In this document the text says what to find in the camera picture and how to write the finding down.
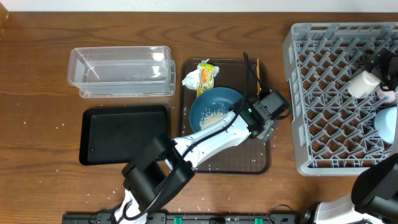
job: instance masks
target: black tray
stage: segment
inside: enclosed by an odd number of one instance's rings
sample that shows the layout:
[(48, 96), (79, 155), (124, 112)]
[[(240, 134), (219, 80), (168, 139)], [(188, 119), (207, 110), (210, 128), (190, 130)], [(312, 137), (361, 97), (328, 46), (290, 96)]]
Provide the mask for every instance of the black tray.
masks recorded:
[[(184, 63), (182, 78), (194, 71), (205, 59), (190, 59)], [(232, 88), (240, 93), (246, 87), (246, 62), (241, 59), (210, 59), (209, 63), (220, 68), (215, 78), (215, 87)], [(251, 60), (254, 71), (257, 70), (257, 60)], [(266, 67), (259, 62), (259, 78), (267, 84)], [(248, 97), (257, 96), (257, 80), (251, 75), (249, 79)], [(193, 133), (189, 122), (189, 113), (196, 91), (181, 86), (180, 136)], [(201, 163), (195, 172), (219, 174), (262, 174), (271, 166), (271, 140), (264, 144), (260, 139), (247, 139), (242, 144), (225, 149)]]
[(86, 166), (130, 162), (167, 130), (164, 106), (88, 109), (83, 113), (79, 161)]

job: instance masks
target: brown tray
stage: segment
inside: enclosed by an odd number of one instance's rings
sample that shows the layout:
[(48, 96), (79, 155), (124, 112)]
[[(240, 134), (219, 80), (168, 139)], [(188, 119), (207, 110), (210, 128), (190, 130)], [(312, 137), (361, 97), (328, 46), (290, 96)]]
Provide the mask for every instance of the brown tray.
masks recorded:
[[(182, 78), (197, 69), (203, 58), (190, 59), (185, 62)], [(220, 72), (215, 78), (215, 87), (227, 87), (244, 93), (246, 87), (246, 62), (241, 59), (211, 59)], [(251, 60), (254, 71), (257, 71), (257, 60)], [(267, 84), (266, 67), (259, 62), (259, 78), (263, 85)], [(250, 76), (248, 97), (257, 96), (259, 87), (254, 76)], [(180, 136), (193, 133), (189, 122), (190, 108), (197, 98), (196, 91), (181, 86)], [(271, 166), (271, 141), (264, 144), (260, 139), (247, 139), (242, 144), (225, 149), (201, 163), (195, 172), (219, 174), (262, 174)]]

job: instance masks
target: clear plastic container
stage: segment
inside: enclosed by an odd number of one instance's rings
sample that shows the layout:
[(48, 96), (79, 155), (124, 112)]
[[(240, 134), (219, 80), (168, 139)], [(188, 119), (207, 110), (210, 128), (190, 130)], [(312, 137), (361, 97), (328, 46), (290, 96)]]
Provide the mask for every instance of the clear plastic container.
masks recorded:
[(85, 98), (171, 96), (175, 64), (166, 46), (76, 48), (68, 83)]

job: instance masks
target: white wall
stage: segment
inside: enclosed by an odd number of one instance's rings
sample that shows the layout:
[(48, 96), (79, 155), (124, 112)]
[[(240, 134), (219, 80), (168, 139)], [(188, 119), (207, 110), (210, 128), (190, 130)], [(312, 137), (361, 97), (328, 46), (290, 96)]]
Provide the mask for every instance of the white wall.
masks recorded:
[(398, 0), (0, 0), (8, 11), (398, 12)]

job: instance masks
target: white grains in bowl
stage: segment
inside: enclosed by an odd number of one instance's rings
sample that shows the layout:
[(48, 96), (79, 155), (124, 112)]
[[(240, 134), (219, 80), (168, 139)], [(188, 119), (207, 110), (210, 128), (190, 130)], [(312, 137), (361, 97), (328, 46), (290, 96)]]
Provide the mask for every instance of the white grains in bowl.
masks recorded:
[(200, 129), (205, 129), (215, 123), (217, 123), (219, 120), (223, 119), (225, 117), (225, 113), (220, 112), (220, 111), (215, 111), (215, 112), (207, 112), (206, 115), (202, 116), (200, 118)]

